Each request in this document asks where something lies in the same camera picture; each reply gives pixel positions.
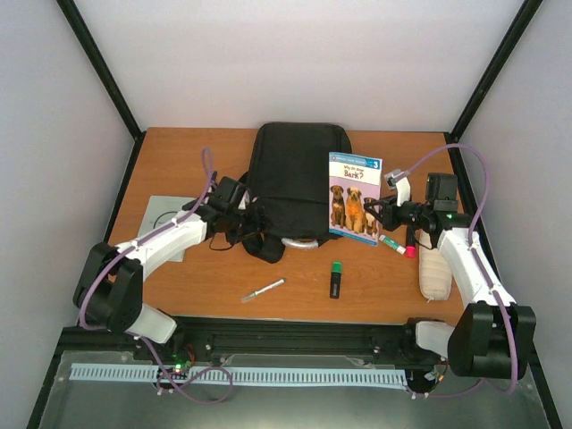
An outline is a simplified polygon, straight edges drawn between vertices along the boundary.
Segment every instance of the dog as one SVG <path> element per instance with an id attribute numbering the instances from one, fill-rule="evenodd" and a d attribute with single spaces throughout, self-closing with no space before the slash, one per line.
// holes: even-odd
<path id="1" fill-rule="evenodd" d="M 334 185 L 330 188 L 332 192 L 332 226 L 339 225 L 343 228 L 346 224 L 346 205 L 343 202 L 343 188 Z"/>
<path id="2" fill-rule="evenodd" d="M 346 228 L 357 234 L 364 232 L 364 207 L 361 204 L 361 190 L 348 188 L 346 200 Z"/>
<path id="3" fill-rule="evenodd" d="M 365 203 L 372 203 L 375 201 L 375 198 L 366 197 L 364 198 Z M 366 234 L 371 235 L 374 237 L 377 234 L 377 221 L 375 220 L 372 214 L 364 211 L 364 225 L 366 226 Z"/>

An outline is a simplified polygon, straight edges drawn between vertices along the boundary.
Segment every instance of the white wall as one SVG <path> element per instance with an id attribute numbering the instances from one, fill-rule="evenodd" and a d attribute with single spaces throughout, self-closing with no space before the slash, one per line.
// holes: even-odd
<path id="1" fill-rule="evenodd" d="M 79 0 L 141 126 L 451 130 L 522 0 Z"/>
<path id="2" fill-rule="evenodd" d="M 22 428 L 89 248 L 101 240 L 130 136 L 55 1 L 0 14 L 0 416 Z"/>
<path id="3" fill-rule="evenodd" d="M 504 283 L 537 317 L 535 343 L 572 427 L 572 3 L 544 2 L 462 138 L 492 170 L 484 225 Z M 477 194 L 480 167 L 466 156 Z"/>

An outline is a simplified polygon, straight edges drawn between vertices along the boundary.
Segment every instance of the wooden table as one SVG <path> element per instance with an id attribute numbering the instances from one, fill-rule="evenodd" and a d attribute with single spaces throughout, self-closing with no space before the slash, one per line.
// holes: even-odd
<path id="1" fill-rule="evenodd" d="M 205 182 L 200 149 L 210 146 L 214 168 L 239 178 L 248 168 L 256 130 L 151 128 L 110 239 L 117 244 L 137 236 L 152 195 L 197 196 Z M 353 152 L 381 157 L 383 171 L 405 170 L 422 155 L 445 144 L 441 133 L 349 131 Z M 429 172 L 452 172 L 446 151 L 409 176 L 413 199 L 425 197 Z M 388 194 L 383 188 L 383 195 Z M 388 235 L 405 242 L 405 229 Z M 341 296 L 330 299 L 332 261 L 343 263 Z M 240 298 L 278 280 L 286 283 L 242 304 Z M 277 264 L 251 257 L 240 245 L 215 252 L 206 243 L 187 249 L 181 263 L 166 263 L 146 281 L 144 300 L 174 315 L 245 317 L 342 323 L 403 324 L 429 316 L 455 324 L 463 307 L 453 285 L 447 301 L 427 303 L 418 284 L 418 260 L 406 259 L 380 244 L 354 240 L 327 242 L 315 250 L 287 248 Z"/>

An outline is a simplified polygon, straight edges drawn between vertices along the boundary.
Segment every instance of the black backpack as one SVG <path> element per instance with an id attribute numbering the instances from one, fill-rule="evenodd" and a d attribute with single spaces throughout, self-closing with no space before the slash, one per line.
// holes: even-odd
<path id="1" fill-rule="evenodd" d="M 317 241 L 329 233 L 329 153 L 351 154 L 346 131 L 329 123 L 270 122 L 258 130 L 250 167 L 242 176 L 252 203 L 261 207 L 263 235 L 242 241 L 253 257 L 275 263 L 282 239 Z"/>

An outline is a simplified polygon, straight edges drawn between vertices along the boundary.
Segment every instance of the book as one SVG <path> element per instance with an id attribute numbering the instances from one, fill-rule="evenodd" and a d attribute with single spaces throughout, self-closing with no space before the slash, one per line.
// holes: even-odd
<path id="1" fill-rule="evenodd" d="M 330 152 L 330 232 L 377 246 L 380 227 L 364 203 L 381 189 L 381 159 Z"/>

